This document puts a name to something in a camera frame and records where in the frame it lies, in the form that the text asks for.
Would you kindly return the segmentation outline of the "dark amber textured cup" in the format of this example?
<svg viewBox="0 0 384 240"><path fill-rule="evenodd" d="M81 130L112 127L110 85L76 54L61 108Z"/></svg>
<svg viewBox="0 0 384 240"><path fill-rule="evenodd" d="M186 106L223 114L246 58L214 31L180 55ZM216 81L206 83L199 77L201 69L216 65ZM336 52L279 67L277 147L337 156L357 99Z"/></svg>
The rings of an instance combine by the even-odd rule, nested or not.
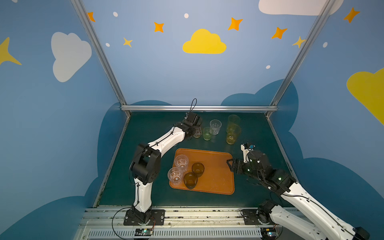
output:
<svg viewBox="0 0 384 240"><path fill-rule="evenodd" d="M205 172L205 166L202 163L194 163L192 165L193 173L200 178Z"/></svg>
<svg viewBox="0 0 384 240"><path fill-rule="evenodd" d="M192 190L196 187L198 183L198 177L195 173L189 172L184 175L183 178L185 186L189 189Z"/></svg>

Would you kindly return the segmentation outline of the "green clear cup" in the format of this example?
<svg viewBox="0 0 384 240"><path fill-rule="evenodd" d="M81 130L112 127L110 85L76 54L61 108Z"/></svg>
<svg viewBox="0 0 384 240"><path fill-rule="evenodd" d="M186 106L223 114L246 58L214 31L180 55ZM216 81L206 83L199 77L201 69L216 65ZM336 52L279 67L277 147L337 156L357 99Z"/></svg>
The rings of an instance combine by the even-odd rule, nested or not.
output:
<svg viewBox="0 0 384 240"><path fill-rule="evenodd" d="M203 138L205 141L210 141L211 138L212 138L212 134L211 134L211 128L210 127L205 127L203 129Z"/></svg>

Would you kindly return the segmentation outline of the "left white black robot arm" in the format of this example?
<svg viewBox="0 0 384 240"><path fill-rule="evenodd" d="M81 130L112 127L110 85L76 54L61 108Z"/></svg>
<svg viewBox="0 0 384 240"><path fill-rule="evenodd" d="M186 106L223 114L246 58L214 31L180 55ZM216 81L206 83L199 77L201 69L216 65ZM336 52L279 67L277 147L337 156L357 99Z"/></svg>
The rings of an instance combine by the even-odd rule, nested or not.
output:
<svg viewBox="0 0 384 240"><path fill-rule="evenodd" d="M147 222L152 210L152 185L161 170L162 157L171 148L185 139L193 137L201 128L203 119L188 112L184 119L173 124L168 132L147 144L139 144L134 154L130 171L135 182L134 216Z"/></svg>

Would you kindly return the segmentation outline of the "tall amber clear cup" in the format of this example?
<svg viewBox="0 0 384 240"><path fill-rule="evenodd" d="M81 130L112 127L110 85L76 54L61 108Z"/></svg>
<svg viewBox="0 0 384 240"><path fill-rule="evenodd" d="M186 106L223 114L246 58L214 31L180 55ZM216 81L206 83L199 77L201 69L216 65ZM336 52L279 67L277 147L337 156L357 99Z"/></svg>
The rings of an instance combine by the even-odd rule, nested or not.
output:
<svg viewBox="0 0 384 240"><path fill-rule="evenodd" d="M196 131L195 131L195 134L193 135L194 138L198 139L200 138L202 135L202 131L200 128L198 128Z"/></svg>

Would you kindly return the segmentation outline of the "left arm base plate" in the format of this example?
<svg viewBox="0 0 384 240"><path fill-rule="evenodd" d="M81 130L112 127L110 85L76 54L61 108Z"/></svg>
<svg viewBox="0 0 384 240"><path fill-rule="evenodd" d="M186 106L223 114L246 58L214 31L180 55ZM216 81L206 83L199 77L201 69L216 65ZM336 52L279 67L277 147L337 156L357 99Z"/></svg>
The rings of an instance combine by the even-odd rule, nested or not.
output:
<svg viewBox="0 0 384 240"><path fill-rule="evenodd" d="M155 224L156 226L163 226L165 219L165 210L152 210L149 209L142 213L136 209L128 210L124 219L124 226L149 226Z"/></svg>

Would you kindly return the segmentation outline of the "orange plastic tray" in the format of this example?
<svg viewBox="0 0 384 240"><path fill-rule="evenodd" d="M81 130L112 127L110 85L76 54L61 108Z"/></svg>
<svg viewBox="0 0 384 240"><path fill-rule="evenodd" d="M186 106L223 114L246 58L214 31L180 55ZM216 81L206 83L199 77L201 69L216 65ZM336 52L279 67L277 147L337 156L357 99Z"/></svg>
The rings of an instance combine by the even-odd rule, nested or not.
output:
<svg viewBox="0 0 384 240"><path fill-rule="evenodd" d="M180 148L176 150L175 157L178 155L186 155L189 158L188 170L183 173L183 178L186 173L192 172L194 163L202 163L205 166L204 174L198 178L198 183L192 191L219 195L232 195L235 192L234 173L226 163L232 159L231 154ZM169 181L169 185L173 189L189 190L183 180L179 185L173 185Z"/></svg>

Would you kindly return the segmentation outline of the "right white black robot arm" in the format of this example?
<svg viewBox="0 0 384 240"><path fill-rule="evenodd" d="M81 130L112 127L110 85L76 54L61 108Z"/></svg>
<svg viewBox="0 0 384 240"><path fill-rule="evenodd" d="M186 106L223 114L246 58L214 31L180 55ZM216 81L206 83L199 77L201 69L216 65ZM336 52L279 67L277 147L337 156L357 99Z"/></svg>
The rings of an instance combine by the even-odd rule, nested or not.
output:
<svg viewBox="0 0 384 240"><path fill-rule="evenodd" d="M306 219L289 213L277 203L266 200L248 215L242 211L246 223L280 225L305 240L368 240L370 234L362 227L353 227L343 221L303 186L282 169L275 169L266 154L242 146L243 158L227 160L231 172L257 179L261 186L275 193L298 209Z"/></svg>

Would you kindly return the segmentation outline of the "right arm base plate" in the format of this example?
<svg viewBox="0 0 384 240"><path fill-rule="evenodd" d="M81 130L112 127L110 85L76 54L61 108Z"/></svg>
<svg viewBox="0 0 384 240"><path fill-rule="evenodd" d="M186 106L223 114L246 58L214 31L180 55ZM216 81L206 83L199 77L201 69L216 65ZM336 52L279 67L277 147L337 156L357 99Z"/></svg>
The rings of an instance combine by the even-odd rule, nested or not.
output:
<svg viewBox="0 0 384 240"><path fill-rule="evenodd" d="M241 216L245 225L263 225L258 209L242 209Z"/></svg>

